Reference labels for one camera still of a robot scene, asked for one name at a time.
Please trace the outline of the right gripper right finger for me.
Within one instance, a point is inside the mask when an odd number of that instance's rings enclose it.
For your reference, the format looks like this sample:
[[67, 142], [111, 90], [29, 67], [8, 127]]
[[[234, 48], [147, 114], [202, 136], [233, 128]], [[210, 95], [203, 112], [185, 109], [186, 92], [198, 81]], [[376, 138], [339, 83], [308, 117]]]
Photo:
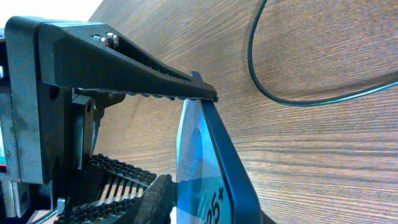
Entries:
[[170, 223], [171, 175], [157, 175], [102, 154], [78, 172], [57, 223]]

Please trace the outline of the blue screen smartphone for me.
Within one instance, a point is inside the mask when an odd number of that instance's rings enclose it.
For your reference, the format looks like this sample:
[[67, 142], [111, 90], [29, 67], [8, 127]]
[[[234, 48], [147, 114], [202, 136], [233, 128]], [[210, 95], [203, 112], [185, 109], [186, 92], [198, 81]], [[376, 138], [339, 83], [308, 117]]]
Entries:
[[272, 223], [210, 100], [185, 100], [177, 134], [177, 223]]

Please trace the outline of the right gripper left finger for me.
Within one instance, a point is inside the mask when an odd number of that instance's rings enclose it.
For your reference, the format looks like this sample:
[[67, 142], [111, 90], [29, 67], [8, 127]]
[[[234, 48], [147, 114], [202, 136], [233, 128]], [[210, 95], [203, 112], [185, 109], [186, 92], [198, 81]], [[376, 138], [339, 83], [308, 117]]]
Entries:
[[162, 63], [107, 24], [43, 23], [37, 45], [40, 79], [46, 84], [183, 100], [218, 99], [212, 85]]

